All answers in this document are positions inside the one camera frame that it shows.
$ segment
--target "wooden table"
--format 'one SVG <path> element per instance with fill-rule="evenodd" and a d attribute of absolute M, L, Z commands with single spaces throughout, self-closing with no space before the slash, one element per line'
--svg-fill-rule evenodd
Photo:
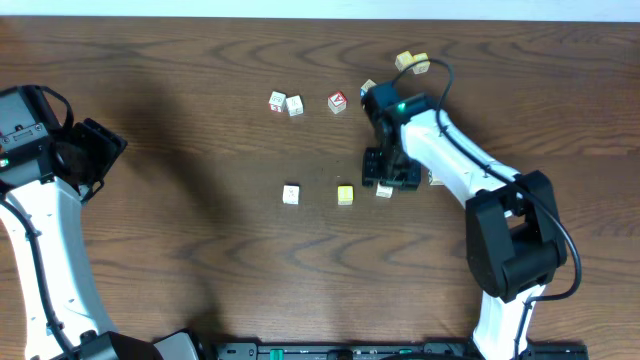
<path fill-rule="evenodd" d="M 360 86 L 410 50 L 450 61 L 447 110 L 482 148 L 553 181 L 584 262 L 569 300 L 539 304 L 534 340 L 582 340 L 591 359 L 640 350 L 640 26 L 443 21 L 0 19 L 0 87 L 47 84 L 129 147 L 83 215 L 104 304 L 122 333 L 185 326 L 263 341 L 462 337 L 481 291 L 464 216 L 444 187 L 376 198 Z M 440 93 L 432 67 L 407 91 Z M 272 90 L 304 114 L 272 113 Z M 351 104 L 333 115 L 327 96 Z M 299 206 L 282 186 L 301 185 Z M 336 186 L 355 202 L 339 207 Z M 0 357 L 25 316 L 0 241 Z M 548 293 L 566 289 L 571 261 Z"/>

